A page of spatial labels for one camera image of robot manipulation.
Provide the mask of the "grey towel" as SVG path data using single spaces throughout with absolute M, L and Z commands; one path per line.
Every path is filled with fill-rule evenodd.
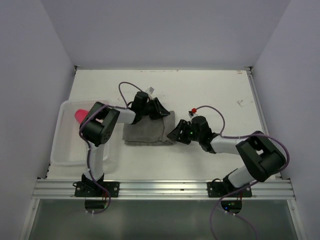
M 144 116 L 136 124 L 125 124 L 122 139 L 127 146 L 172 146 L 175 144 L 167 135 L 176 127 L 176 113 L 151 120 Z

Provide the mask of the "pink towel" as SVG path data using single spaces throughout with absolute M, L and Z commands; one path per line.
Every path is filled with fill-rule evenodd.
M 87 110 L 78 109 L 74 114 L 74 118 L 79 124 L 81 124 L 83 120 L 86 118 L 87 114 L 88 114 Z

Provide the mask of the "clear plastic basket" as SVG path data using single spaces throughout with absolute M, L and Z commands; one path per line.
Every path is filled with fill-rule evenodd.
M 50 154 L 53 165 L 86 165 L 87 144 L 79 136 L 80 123 L 76 120 L 75 113 L 79 109 L 89 111 L 95 102 L 96 99 L 83 99 L 67 100 L 61 104 Z

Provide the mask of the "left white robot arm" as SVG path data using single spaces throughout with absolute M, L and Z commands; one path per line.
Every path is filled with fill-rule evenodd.
M 165 134 L 174 127 L 175 113 L 165 109 L 158 98 L 138 91 L 125 107 L 95 102 L 80 120 L 79 136 L 87 144 L 86 171 L 76 183 L 77 196 L 106 196 L 103 154 L 117 124 L 124 124 L 127 145 L 171 145 Z

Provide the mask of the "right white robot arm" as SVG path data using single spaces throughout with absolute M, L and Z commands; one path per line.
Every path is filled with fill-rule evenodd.
M 167 137 L 186 145 L 198 142 L 207 153 L 240 156 L 243 166 L 222 180 L 223 192 L 231 197 L 241 187 L 253 181 L 264 182 L 278 173 L 288 160 L 274 144 L 275 140 L 262 132 L 240 137 L 221 136 L 212 132 L 204 116 L 195 116 L 190 121 L 180 120 Z

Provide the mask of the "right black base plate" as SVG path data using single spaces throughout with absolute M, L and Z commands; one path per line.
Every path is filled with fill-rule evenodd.
M 206 183 L 206 189 L 209 198 L 221 198 L 232 192 L 236 193 L 230 195 L 230 198 L 251 198 L 253 194 L 249 184 L 247 183 L 243 185 L 243 187 L 244 190 L 239 191 L 240 187 L 234 187 L 231 183 L 224 182 L 223 180 L 220 180 L 218 178 L 215 178 L 214 180 L 208 181 Z

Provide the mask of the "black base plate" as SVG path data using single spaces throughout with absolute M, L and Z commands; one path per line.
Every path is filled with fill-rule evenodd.
M 98 181 L 97 183 L 109 192 L 111 198 L 118 197 L 120 190 L 120 183 L 118 181 Z M 100 198 L 106 195 L 106 193 L 93 181 L 77 181 L 74 182 L 72 186 L 75 187 L 75 197 Z
M 251 198 L 253 194 L 249 184 L 247 183 L 243 185 L 243 187 L 244 190 L 239 191 L 240 187 L 234 187 L 231 183 L 224 182 L 223 180 L 220 180 L 218 178 L 215 178 L 214 180 L 208 181 L 206 183 L 206 189 L 209 198 L 221 198 L 232 192 L 236 193 L 230 195 L 230 198 Z

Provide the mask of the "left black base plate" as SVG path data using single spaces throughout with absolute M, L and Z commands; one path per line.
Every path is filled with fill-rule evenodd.
M 120 190 L 120 183 L 118 181 L 98 181 L 97 183 L 109 192 L 111 198 L 118 197 Z M 106 195 L 106 193 L 93 181 L 77 181 L 74 182 L 72 186 L 75 187 L 75 197 L 100 198 Z

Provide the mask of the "aluminium mounting rail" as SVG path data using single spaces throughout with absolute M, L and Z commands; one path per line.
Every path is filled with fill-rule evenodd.
M 116 200 L 218 200 L 208 197 L 209 180 L 108 180 L 119 182 Z M 101 197 L 75 197 L 74 179 L 38 179 L 31 197 L 48 200 L 100 200 Z M 231 200 L 293 200 L 289 180 L 267 180 L 251 187 L 252 197 L 229 197 Z

